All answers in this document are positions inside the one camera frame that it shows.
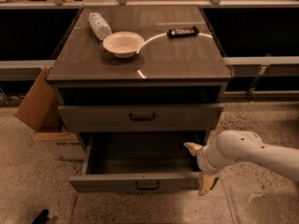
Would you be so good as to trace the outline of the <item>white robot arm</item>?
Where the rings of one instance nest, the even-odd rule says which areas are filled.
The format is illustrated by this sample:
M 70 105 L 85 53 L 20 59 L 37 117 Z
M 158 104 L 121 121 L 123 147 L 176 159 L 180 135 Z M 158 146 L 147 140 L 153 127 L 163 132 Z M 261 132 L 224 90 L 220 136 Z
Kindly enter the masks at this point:
M 216 183 L 216 174 L 226 166 L 242 161 L 258 164 L 294 182 L 299 181 L 299 150 L 263 142 L 254 132 L 227 130 L 219 133 L 212 145 L 185 142 L 196 158 L 199 169 L 199 195 L 205 195 Z

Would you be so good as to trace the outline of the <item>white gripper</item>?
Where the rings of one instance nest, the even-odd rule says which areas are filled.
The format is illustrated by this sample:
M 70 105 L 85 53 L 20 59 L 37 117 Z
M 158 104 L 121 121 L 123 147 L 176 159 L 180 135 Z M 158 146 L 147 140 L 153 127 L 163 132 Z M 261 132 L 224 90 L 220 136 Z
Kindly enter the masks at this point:
M 200 196 L 206 195 L 212 189 L 216 176 L 227 164 L 228 160 L 221 154 L 216 145 L 201 145 L 193 142 L 185 142 L 184 146 L 197 160 L 198 167 L 204 174 L 199 175 L 199 191 Z

